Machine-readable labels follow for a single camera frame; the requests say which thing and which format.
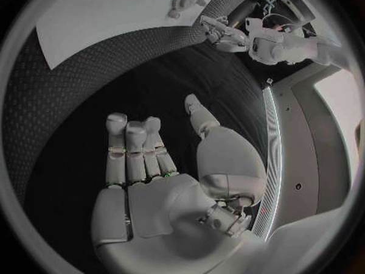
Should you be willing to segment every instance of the white panel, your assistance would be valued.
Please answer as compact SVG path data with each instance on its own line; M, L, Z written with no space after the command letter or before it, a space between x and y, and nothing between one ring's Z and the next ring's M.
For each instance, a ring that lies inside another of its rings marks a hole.
M153 27L192 26L204 7L195 4L179 19L167 16L172 0L57 0L36 25L51 69L99 41Z
M328 105L341 131L353 181L359 163L355 129L364 117L359 87L349 71L340 70L316 83L315 88Z

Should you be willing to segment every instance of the robotic hand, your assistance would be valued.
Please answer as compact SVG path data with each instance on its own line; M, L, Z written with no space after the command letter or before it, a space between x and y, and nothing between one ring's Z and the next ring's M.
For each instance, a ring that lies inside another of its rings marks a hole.
M347 69L342 49L322 38L301 38L293 33L279 32L262 26L258 18L246 18L245 35L241 30L226 26L226 18L201 16L200 23L208 40L224 52L247 52L253 60L266 65L280 61L295 64L307 58L318 64L333 64Z
M240 243L251 221L243 208L262 198L266 172L255 148L222 127L193 94L185 108L202 139L196 155L200 182L177 171L159 135L158 118L128 122L125 114L114 113L106 120L106 188L97 197L91 229L97 253L111 269L139 273L132 261L156 262L155 252L165 257L161 265L167 259L172 265L181 262L171 244L178 253L190 255L195 247L202 255L211 251L204 236L222 244L210 254L213 265ZM116 252L130 258L117 259Z

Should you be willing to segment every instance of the black mesh fabric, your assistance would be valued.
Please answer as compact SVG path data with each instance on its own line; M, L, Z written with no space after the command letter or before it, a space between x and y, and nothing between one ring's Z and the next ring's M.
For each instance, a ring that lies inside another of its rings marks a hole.
M203 14L228 15L242 1L211 0ZM13 68L2 127L7 168L20 201L45 143L78 105L127 70L203 40L198 22L140 30L99 42L50 70L33 31Z

